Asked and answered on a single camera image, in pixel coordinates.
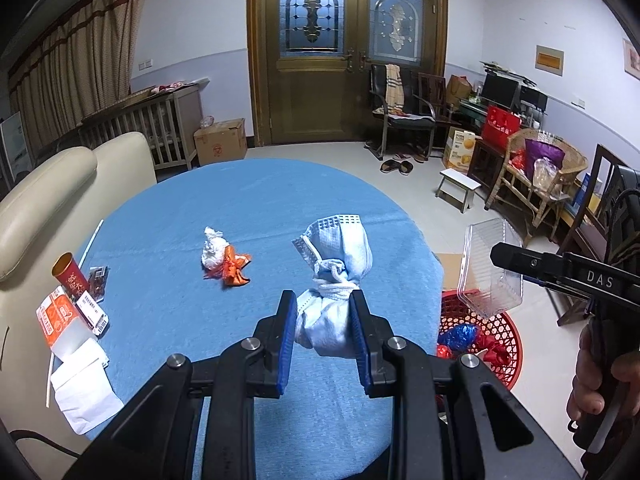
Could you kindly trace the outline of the person right hand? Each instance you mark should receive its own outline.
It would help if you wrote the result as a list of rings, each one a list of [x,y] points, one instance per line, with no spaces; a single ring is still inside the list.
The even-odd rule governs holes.
[[[568,397],[566,411],[571,420],[580,422],[586,415],[597,415],[604,409],[605,400],[598,393],[602,384],[602,372],[590,353],[591,332],[586,326],[580,333],[579,351],[573,387]],[[620,356],[612,365],[614,378],[628,385],[628,394],[620,408],[620,417],[639,417],[640,358],[639,352]]]

